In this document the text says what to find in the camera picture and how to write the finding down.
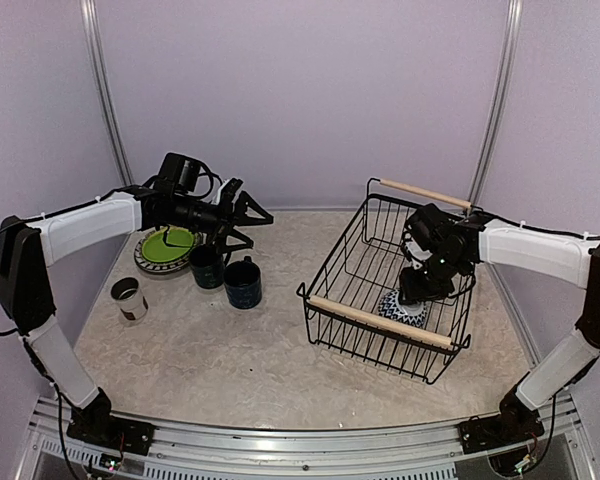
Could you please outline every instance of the wire basket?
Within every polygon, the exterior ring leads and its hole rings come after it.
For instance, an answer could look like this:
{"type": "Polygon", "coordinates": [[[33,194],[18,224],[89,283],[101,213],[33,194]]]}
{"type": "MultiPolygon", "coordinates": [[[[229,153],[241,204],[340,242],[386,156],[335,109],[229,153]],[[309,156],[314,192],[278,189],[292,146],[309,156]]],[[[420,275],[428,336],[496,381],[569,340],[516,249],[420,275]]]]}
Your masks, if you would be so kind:
{"type": "MultiPolygon", "coordinates": [[[[381,327],[364,323],[365,315],[377,314],[380,299],[399,288],[400,271],[410,264],[400,248],[404,223],[420,206],[371,193],[370,188],[377,181],[369,180],[366,200],[320,267],[311,286],[307,289],[302,283],[298,287],[296,293],[303,299],[307,336],[312,344],[324,345],[377,367],[420,378],[431,385],[471,343],[466,326],[472,279],[456,276],[455,291],[460,295],[427,302],[422,326],[425,332],[417,329],[417,332],[410,330],[405,334],[403,325],[391,320],[383,319],[390,325],[381,327]],[[337,309],[331,308],[333,305],[324,306],[333,302],[337,302],[337,309]],[[397,332],[398,327],[393,325],[400,325],[401,331],[397,332]],[[433,340],[443,338],[446,344],[422,340],[423,335],[435,337],[433,340]]],[[[454,220],[460,218],[447,215],[454,220]]]]}

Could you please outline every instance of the black mug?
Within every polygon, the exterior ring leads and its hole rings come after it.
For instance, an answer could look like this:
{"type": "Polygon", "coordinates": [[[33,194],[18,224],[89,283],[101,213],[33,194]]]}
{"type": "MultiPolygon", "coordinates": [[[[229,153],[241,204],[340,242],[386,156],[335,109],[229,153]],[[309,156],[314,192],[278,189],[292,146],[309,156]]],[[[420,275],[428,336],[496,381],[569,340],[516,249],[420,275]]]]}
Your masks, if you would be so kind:
{"type": "Polygon", "coordinates": [[[215,248],[208,245],[194,248],[189,255],[189,265],[200,288],[208,290],[222,285],[224,261],[215,248]]]}
{"type": "Polygon", "coordinates": [[[233,262],[224,271],[224,288],[229,303],[241,310],[253,308],[262,300],[260,268],[251,257],[233,262]]]}

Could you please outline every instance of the wooden basket handle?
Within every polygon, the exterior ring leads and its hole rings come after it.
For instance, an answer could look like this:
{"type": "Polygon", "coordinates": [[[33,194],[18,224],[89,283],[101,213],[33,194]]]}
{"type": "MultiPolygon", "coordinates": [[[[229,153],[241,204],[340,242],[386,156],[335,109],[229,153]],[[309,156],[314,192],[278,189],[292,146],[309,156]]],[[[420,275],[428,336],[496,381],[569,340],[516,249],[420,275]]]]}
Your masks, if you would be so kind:
{"type": "Polygon", "coordinates": [[[467,200],[460,200],[459,198],[450,197],[449,195],[445,195],[443,193],[432,192],[431,190],[425,190],[424,188],[420,187],[414,187],[411,185],[407,185],[406,183],[394,182],[393,180],[386,180],[382,178],[380,179],[380,185],[395,188],[397,190],[402,190],[403,192],[415,193],[416,195],[421,195],[423,197],[428,197],[434,200],[449,203],[451,205],[460,207],[463,210],[471,209],[471,202],[467,200]]]}
{"type": "Polygon", "coordinates": [[[410,325],[405,325],[404,323],[394,322],[393,320],[386,319],[379,315],[358,310],[357,308],[349,307],[347,305],[343,305],[342,303],[334,302],[317,295],[311,295],[308,302],[310,305],[318,307],[322,310],[326,310],[337,315],[342,315],[350,320],[364,323],[387,332],[397,333],[418,342],[427,343],[429,345],[434,345],[447,350],[451,350],[453,348],[451,345],[451,337],[445,337],[439,333],[429,332],[428,330],[423,330],[422,328],[416,328],[410,325]]]}

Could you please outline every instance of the white wall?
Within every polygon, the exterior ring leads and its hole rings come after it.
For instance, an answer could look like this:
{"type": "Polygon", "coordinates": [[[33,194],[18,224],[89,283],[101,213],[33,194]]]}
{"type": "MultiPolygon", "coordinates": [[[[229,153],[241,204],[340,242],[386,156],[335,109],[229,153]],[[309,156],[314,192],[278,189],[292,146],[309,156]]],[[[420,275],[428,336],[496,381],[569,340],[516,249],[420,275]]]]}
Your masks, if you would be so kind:
{"type": "MultiPolygon", "coordinates": [[[[0,221],[52,212],[116,184],[79,2],[0,0],[0,221]]],[[[58,318],[71,340],[119,244],[53,267],[58,318]]],[[[0,330],[12,326],[0,307],[0,330]]],[[[13,478],[38,378],[17,338],[0,339],[0,479],[13,478]]]]}
{"type": "Polygon", "coordinates": [[[97,2],[136,181],[175,150],[267,206],[358,205],[370,176],[466,197],[507,5],[97,2]]]}
{"type": "MultiPolygon", "coordinates": [[[[529,224],[600,233],[600,0],[524,3],[511,88],[480,204],[529,224]]],[[[573,328],[583,292],[503,271],[546,354],[573,328]]],[[[600,361],[574,398],[600,466],[600,361]]]]}

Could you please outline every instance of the table surface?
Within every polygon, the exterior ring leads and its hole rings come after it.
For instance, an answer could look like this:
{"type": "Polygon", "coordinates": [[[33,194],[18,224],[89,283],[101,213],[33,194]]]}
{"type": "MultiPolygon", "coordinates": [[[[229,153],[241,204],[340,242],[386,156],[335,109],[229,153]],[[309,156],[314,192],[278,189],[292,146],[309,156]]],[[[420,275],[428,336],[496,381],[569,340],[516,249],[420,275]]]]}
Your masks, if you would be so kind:
{"type": "Polygon", "coordinates": [[[484,267],[467,326],[471,347],[434,385],[309,344],[295,290],[315,276],[353,213],[274,215],[274,225],[244,229],[264,289],[247,311],[231,307],[222,288],[200,290],[188,269],[144,274],[133,261],[142,234],[130,236],[76,345],[116,410],[247,428],[409,425],[495,411],[528,370],[484,267]],[[131,326],[109,295],[126,276],[139,279],[149,303],[131,326]]]}

